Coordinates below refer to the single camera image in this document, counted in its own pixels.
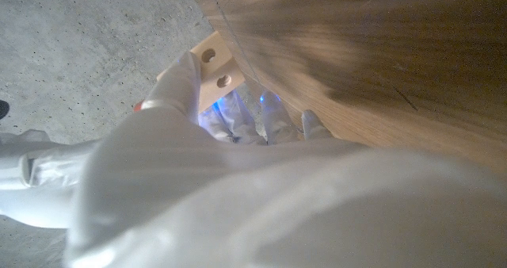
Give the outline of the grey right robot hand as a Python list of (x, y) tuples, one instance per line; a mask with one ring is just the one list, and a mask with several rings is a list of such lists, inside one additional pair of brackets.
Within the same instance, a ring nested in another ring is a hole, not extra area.
[(74, 185), (99, 143), (100, 140), (78, 144), (28, 143), (27, 151), (22, 155), (24, 158), (22, 180), (29, 187), (49, 184)]

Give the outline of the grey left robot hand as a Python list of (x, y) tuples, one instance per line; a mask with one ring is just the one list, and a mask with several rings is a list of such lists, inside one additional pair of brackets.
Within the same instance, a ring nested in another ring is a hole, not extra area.
[(68, 267), (503, 267), (506, 180), (463, 160), (330, 136), (226, 143), (197, 122), (186, 52), (90, 155)]

